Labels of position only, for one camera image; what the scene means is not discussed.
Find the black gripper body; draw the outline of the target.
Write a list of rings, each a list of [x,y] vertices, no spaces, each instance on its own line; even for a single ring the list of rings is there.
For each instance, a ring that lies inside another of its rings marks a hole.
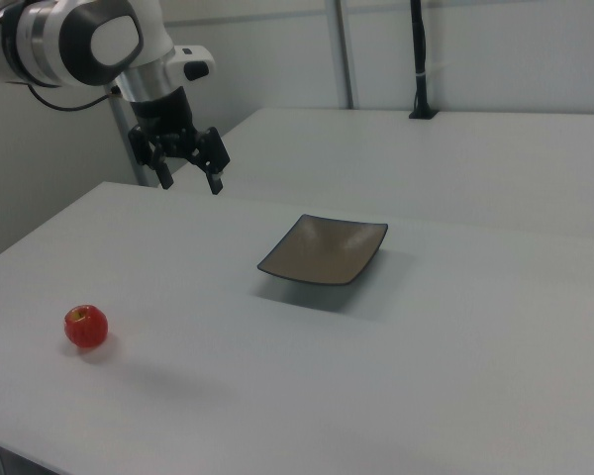
[[[148,141],[160,144],[166,154],[192,154],[196,149],[197,130],[183,87],[156,100],[133,102],[131,108]]]

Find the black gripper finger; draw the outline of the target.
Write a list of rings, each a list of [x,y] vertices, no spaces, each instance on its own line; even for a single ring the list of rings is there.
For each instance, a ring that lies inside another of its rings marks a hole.
[[[129,130],[128,139],[137,164],[154,171],[161,188],[169,189],[173,184],[173,178],[165,162],[162,144],[157,140],[151,140],[139,126]]]
[[[216,128],[196,131],[186,159],[205,173],[210,191],[218,195],[223,190],[222,174],[231,159]]]

